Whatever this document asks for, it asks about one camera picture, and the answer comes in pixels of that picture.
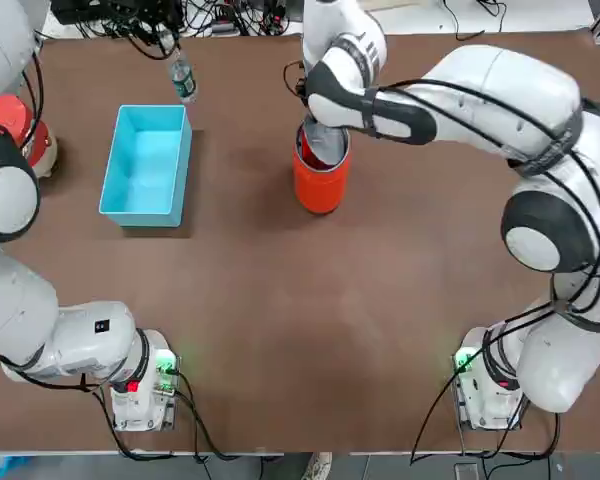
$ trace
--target orange cup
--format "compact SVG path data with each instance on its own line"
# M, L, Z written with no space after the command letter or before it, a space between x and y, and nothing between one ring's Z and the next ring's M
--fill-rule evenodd
M293 178L296 197L311 213L326 214L334 211L344 197L349 173L349 132L345 136L345 152L340 162L326 167L312 153L302 125L298 129L293 149Z

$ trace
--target water bottle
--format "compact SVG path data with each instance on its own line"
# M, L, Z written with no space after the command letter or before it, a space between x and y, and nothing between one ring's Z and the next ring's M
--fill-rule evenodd
M170 62L169 75L176 87L180 101L182 103L194 102L198 93L198 85L193 78L193 67L179 46L176 46L168 61Z

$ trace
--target table surface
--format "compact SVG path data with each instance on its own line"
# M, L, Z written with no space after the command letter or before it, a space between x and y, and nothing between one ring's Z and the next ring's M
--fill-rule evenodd
M600 100L600 47L585 31L488 35L536 56ZM389 38L381 83L423 75L451 36ZM282 66L298 38L187 40L199 97L183 226L125 231L98 214L120 104L176 103L166 66L126 42L48 42L45 119L61 143L39 218L6 250L63 305L121 300L183 357L217 445L229 451L405 451L473 326L524 309L547 277L518 265L499 237L516 176L457 144L408 147L353 135L343 204L305 212L291 152L303 107ZM531 410L506 448L542 450L552 416ZM192 451L175 432L127 437ZM494 433L469 448L493 448ZM458 450L450 396L422 448ZM600 370L564 415L559 448L600 451ZM9 381L0 370L0 451L114 450L94 399Z

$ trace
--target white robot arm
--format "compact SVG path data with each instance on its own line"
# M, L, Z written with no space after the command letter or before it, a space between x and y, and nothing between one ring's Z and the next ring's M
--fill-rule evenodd
M0 94L34 50L17 0L0 0ZM33 170L0 127L0 244L24 235L40 207ZM155 330L136 329L120 302L60 308L53 286L0 249L0 360L13 380L46 383L90 374L111 384L118 430L161 429L172 411L174 384L165 370L176 358Z
M568 299L584 284L599 254L600 202L566 152L577 152L600 190L600 105L583 102L572 77L528 56L476 45L443 58L423 77L430 83L378 89L372 85L386 61L385 38L355 0L306 0L304 25L303 100L316 122L410 145L462 142L506 158L522 177L503 214L507 249L527 267L555 273L556 298ZM528 114L555 138L462 87ZM574 313L591 301L599 280L590 281L568 311L551 313L554 304L537 312L550 315L504 337L471 363L460 378L470 391L465 400L472 427L506 428L523 394L551 412L573 405L600 364L600 300L586 313ZM473 329L460 352L468 356L530 318Z

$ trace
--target green indicator light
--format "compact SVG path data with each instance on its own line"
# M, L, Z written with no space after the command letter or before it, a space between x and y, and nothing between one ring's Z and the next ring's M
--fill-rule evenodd
M459 370L460 373L470 372L471 364L469 363L469 359L476 354L476 351L475 348L471 347L462 347L458 350L454 355L456 370Z

